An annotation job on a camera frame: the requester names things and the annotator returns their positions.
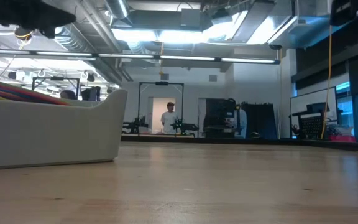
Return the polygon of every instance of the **cable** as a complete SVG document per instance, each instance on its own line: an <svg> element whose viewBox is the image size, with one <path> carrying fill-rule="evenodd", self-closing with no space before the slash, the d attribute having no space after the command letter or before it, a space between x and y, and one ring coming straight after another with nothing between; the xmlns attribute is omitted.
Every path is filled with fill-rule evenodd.
<svg viewBox="0 0 358 224"><path fill-rule="evenodd" d="M193 9L193 6L191 6L191 4L189 4L188 2L186 1L181 1L177 7L177 11L179 10L179 6L182 4L182 3L186 3L187 5L189 5L191 7L191 9Z"/></svg>
<svg viewBox="0 0 358 224"><path fill-rule="evenodd" d="M26 34L26 35L16 35L15 34L15 36L17 37L17 38L26 38L26 40L27 40L27 38L33 33L34 31L31 31L30 33L28 33L28 34Z"/></svg>
<svg viewBox="0 0 358 224"><path fill-rule="evenodd" d="M27 43L27 39L29 38L30 35L28 35L26 38L25 38L25 41L24 41L24 44L22 44L20 47L19 47L19 50L22 50L23 47L25 46L25 44ZM9 62L9 64L7 65L7 67L5 68L5 70L0 74L0 78L5 74L6 70L11 66L12 62L15 60L16 58L16 55L13 56L12 60Z"/></svg>
<svg viewBox="0 0 358 224"><path fill-rule="evenodd" d="M326 131L326 118L328 110L328 96L329 96L329 87L331 86L331 74L332 74L332 59L333 59L333 27L329 26L329 56L328 56L328 86L327 86L327 97L326 97L326 107L324 110L324 119L323 119L323 131L321 132L320 139L323 140L324 132Z"/></svg>

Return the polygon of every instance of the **striped blanket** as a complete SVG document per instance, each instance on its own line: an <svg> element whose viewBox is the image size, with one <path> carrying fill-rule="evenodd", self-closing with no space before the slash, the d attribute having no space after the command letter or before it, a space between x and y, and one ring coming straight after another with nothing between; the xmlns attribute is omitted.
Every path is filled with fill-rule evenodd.
<svg viewBox="0 0 358 224"><path fill-rule="evenodd" d="M68 105L68 103L54 97L26 90L0 82L0 100L14 100L31 103L46 103L53 105Z"/></svg>

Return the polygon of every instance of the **glass wall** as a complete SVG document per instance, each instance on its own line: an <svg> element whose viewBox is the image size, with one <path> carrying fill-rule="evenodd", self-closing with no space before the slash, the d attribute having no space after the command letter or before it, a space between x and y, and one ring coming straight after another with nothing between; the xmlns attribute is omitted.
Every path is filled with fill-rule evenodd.
<svg viewBox="0 0 358 224"><path fill-rule="evenodd" d="M338 123L353 127L353 101L350 90L349 82L338 85L336 87L336 100L339 110Z"/></svg>

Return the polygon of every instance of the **speaker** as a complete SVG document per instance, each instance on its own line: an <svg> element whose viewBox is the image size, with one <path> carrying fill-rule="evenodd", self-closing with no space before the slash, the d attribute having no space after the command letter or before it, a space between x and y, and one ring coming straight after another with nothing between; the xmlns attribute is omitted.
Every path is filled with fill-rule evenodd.
<svg viewBox="0 0 358 224"><path fill-rule="evenodd" d="M11 79L16 79L16 72L9 72L7 76Z"/></svg>
<svg viewBox="0 0 358 224"><path fill-rule="evenodd" d="M94 81L95 81L94 74L93 74L93 73L89 73L89 74L88 74L88 77L87 77L87 80L88 80L89 82L94 82Z"/></svg>

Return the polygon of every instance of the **metal frame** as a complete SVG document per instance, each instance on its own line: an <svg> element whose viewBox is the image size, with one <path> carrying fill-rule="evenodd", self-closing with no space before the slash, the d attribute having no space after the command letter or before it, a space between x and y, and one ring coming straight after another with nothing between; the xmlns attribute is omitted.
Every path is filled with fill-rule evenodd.
<svg viewBox="0 0 358 224"><path fill-rule="evenodd" d="M139 94L137 99L137 119L140 119L140 96L142 94L142 85L143 84L154 84L158 85L158 82L139 82ZM169 86L169 85L180 85L181 86L181 118L183 120L183 108L185 105L185 84L184 83L167 83L167 85L161 85L161 86Z"/></svg>
<svg viewBox="0 0 358 224"><path fill-rule="evenodd" d="M32 78L32 86L31 86L31 90L34 91L39 85L41 85L45 80L51 80L51 81L64 81L64 80L68 80L73 87L76 87L76 94L75 96L78 99L78 96L80 94L80 79L79 78L64 78L64 77L33 77ZM77 81L77 86L75 86L71 80Z"/></svg>

